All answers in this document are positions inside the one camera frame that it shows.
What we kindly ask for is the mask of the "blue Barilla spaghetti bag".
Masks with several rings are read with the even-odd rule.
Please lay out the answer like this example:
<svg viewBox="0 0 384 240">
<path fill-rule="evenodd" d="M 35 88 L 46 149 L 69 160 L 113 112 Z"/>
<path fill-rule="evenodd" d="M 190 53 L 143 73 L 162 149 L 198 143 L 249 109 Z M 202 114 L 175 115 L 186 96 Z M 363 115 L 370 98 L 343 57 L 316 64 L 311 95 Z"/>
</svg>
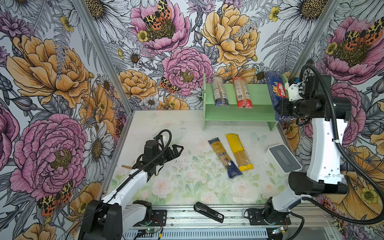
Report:
<svg viewBox="0 0 384 240">
<path fill-rule="evenodd" d="M 280 114 L 279 103 L 288 97 L 283 81 L 283 76 L 279 71 L 266 71 L 265 79 L 275 111 L 276 121 L 281 122 L 286 119 L 286 117 L 283 117 Z"/>
</svg>

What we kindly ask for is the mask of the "blue and clear spaghetti bag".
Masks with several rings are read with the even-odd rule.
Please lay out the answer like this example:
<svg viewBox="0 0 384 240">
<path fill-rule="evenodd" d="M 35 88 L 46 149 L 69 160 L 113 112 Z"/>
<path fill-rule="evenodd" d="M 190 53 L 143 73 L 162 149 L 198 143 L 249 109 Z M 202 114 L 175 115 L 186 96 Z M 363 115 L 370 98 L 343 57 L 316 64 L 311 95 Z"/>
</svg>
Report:
<svg viewBox="0 0 384 240">
<path fill-rule="evenodd" d="M 215 151 L 219 160 L 222 162 L 222 164 L 226 168 L 229 178 L 233 179 L 237 176 L 240 176 L 242 174 L 241 171 L 238 169 L 238 167 L 235 165 L 233 160 L 228 155 L 220 139 L 214 138 L 214 139 L 208 140 L 208 142 L 212 147 L 212 149 Z"/>
</svg>

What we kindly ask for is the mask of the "red spaghetti bag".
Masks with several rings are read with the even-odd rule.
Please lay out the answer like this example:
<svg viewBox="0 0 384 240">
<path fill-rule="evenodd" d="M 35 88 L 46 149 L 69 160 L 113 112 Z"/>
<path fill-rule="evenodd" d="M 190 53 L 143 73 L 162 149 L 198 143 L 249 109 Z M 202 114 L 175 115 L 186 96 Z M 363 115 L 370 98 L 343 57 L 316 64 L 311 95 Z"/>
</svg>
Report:
<svg viewBox="0 0 384 240">
<path fill-rule="evenodd" d="M 245 78 L 234 77 L 233 83 L 235 86 L 238 108 L 252 109 L 253 103 Z"/>
</svg>

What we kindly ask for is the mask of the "clear spaghetti bag dark ends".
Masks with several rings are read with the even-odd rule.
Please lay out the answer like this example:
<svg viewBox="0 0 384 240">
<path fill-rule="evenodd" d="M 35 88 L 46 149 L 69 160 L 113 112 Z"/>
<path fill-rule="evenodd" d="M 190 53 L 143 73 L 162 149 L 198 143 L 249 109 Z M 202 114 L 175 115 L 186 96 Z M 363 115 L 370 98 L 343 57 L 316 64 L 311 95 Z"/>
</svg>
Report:
<svg viewBox="0 0 384 240">
<path fill-rule="evenodd" d="M 228 107 L 229 101 L 224 82 L 220 77 L 214 77 L 212 81 L 213 95 L 216 107 Z"/>
</svg>

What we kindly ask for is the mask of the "yellow pasta bag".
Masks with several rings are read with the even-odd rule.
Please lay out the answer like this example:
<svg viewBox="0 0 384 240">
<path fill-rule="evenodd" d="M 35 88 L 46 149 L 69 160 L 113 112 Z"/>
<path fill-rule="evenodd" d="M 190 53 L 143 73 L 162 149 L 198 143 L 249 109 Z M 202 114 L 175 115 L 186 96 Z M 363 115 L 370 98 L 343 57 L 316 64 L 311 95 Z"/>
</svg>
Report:
<svg viewBox="0 0 384 240">
<path fill-rule="evenodd" d="M 254 166 L 247 156 L 239 135 L 226 134 L 226 138 L 236 159 L 239 170 L 242 172 L 252 170 Z"/>
</svg>

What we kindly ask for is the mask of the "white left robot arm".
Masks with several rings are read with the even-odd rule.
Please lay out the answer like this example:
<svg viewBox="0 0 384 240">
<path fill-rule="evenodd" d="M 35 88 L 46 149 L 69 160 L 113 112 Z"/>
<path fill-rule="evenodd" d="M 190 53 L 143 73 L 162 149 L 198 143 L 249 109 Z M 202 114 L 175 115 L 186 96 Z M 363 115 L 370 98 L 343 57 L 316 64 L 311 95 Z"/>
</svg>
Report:
<svg viewBox="0 0 384 240">
<path fill-rule="evenodd" d="M 123 231 L 152 218 L 152 205 L 131 199 L 165 163 L 178 158 L 184 147 L 164 143 L 162 137 L 148 140 L 132 172 L 101 200 L 92 200 L 81 222 L 80 240 L 121 240 Z"/>
</svg>

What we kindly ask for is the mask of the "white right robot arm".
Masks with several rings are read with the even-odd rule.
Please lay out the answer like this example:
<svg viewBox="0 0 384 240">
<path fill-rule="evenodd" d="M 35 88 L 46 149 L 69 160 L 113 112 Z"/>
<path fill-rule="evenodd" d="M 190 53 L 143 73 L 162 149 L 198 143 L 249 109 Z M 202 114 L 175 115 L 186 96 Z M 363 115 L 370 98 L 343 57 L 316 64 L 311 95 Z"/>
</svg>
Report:
<svg viewBox="0 0 384 240">
<path fill-rule="evenodd" d="M 351 101 L 332 95 L 330 76 L 310 76 L 287 88 L 280 79 L 281 76 L 268 75 L 277 116 L 309 117 L 313 126 L 313 146 L 307 172 L 290 170 L 289 186 L 265 204 L 263 219 L 271 225 L 282 222 L 304 201 L 316 203 L 314 198 L 318 195 L 348 193 L 348 187 L 342 183 L 340 160 L 342 134 L 351 117 Z"/>
</svg>

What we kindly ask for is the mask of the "green wooden shelf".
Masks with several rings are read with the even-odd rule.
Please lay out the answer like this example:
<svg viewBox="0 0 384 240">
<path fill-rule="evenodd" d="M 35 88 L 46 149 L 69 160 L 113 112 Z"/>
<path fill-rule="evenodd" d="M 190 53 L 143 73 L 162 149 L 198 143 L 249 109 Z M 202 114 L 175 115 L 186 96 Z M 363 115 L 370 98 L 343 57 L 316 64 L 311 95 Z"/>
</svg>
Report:
<svg viewBox="0 0 384 240">
<path fill-rule="evenodd" d="M 278 122 L 266 84 L 249 84 L 252 109 L 239 108 L 234 84 L 224 84 L 229 106 L 216 107 L 211 83 L 203 84 L 203 130 L 206 122 L 266 122 L 274 131 Z"/>
</svg>

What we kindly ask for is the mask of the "wooden stick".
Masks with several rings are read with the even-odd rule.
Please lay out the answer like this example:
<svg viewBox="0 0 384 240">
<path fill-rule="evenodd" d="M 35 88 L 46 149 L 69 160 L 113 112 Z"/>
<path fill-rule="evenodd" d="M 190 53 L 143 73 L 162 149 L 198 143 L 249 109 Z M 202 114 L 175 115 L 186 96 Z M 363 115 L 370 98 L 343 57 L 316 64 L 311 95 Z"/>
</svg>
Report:
<svg viewBox="0 0 384 240">
<path fill-rule="evenodd" d="M 125 169 L 130 169 L 130 170 L 132 170 L 132 167 L 130 167 L 130 166 L 121 165 L 121 167 L 122 167 L 122 168 L 125 168 Z"/>
</svg>

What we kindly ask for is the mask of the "white grey tissue box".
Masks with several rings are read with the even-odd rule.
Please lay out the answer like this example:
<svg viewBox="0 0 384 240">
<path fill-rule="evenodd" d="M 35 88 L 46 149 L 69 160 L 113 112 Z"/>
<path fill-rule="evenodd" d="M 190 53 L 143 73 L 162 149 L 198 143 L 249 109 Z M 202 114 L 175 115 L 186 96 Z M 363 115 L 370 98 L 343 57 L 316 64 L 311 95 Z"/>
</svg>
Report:
<svg viewBox="0 0 384 240">
<path fill-rule="evenodd" d="M 298 172 L 302 165 L 285 144 L 271 146 L 266 156 L 280 177 L 288 176 L 291 172 Z"/>
</svg>

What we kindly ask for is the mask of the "black handheld device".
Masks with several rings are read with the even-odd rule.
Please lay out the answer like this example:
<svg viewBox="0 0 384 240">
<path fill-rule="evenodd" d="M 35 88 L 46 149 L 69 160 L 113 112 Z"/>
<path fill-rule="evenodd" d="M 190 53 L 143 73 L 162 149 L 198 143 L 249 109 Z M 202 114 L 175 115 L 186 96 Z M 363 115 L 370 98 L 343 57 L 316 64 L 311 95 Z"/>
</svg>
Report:
<svg viewBox="0 0 384 240">
<path fill-rule="evenodd" d="M 207 217 L 207 218 L 210 218 L 216 222 L 219 222 L 219 223 L 223 223 L 224 222 L 224 218 L 225 216 L 215 210 L 213 210 L 212 208 L 208 207 L 207 205 L 201 203 L 201 202 L 197 202 L 194 204 L 194 210 L 195 212 Z"/>
</svg>

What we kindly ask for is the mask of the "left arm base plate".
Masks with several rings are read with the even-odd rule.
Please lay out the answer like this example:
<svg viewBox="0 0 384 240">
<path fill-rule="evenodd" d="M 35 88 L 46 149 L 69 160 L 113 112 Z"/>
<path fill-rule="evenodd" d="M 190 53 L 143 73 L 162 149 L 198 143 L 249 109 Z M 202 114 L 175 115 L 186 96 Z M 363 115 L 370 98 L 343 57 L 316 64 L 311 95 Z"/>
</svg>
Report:
<svg viewBox="0 0 384 240">
<path fill-rule="evenodd" d="M 165 227 L 167 223 L 167 210 L 153 210 L 150 220 L 143 220 L 140 227 Z"/>
</svg>

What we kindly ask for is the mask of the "aluminium frame rail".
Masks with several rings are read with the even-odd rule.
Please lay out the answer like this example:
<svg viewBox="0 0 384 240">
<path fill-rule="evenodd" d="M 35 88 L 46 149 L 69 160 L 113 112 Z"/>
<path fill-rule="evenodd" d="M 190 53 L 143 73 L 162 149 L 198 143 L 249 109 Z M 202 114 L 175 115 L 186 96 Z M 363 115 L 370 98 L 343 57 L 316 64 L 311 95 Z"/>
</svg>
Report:
<svg viewBox="0 0 384 240">
<path fill-rule="evenodd" d="M 163 240 L 287 240 L 298 230 L 301 219 L 289 216 L 291 223 L 286 226 L 285 233 L 273 234 L 277 226 L 254 225 L 245 218 L 245 211 L 251 205 L 216 205 L 213 210 L 224 215 L 219 223 L 197 213 L 193 206 L 153 206 L 154 212 L 166 211 L 158 218 L 165 221 L 156 227 L 156 233 L 146 234 L 143 240 L 158 239 L 163 229 Z M 305 218 L 297 240 L 340 240 L 338 229 L 332 225 L 331 216 L 320 209 L 303 204 L 294 208 L 293 212 Z"/>
</svg>

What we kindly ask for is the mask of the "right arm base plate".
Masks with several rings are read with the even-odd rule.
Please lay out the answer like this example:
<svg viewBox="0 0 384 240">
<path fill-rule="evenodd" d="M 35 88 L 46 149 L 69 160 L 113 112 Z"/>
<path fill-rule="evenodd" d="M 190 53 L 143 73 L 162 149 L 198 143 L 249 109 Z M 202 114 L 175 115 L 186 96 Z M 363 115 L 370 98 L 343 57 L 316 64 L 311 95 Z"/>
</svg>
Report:
<svg viewBox="0 0 384 240">
<path fill-rule="evenodd" d="M 249 220 L 251 226 L 286 226 L 291 225 L 288 213 L 272 210 L 267 213 L 265 209 L 249 208 L 244 212 L 244 217 Z"/>
</svg>

